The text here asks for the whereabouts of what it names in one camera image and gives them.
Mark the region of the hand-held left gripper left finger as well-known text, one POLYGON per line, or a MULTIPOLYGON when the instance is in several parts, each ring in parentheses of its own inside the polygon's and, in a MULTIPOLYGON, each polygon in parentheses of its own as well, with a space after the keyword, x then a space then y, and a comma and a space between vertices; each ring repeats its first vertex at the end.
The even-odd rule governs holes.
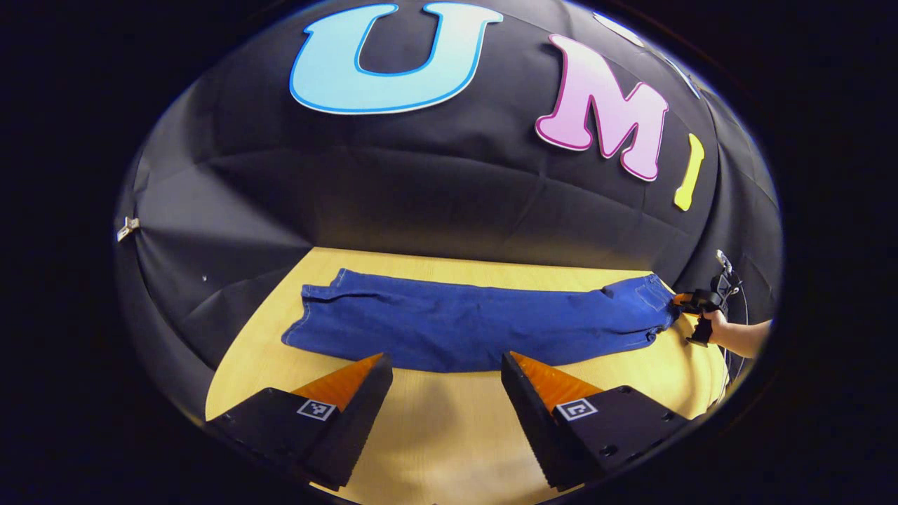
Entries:
POLYGON ((349 483, 393 380, 390 356, 378 353, 292 392, 263 388, 206 427, 260 466, 337 491, 349 483))

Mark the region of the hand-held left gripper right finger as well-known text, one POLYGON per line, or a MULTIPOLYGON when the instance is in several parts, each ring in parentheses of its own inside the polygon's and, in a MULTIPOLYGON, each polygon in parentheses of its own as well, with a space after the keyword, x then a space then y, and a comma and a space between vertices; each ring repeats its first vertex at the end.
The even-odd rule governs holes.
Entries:
POLYGON ((602 389, 513 351, 501 381, 551 488, 568 491, 633 466, 690 419, 631 386, 602 389))

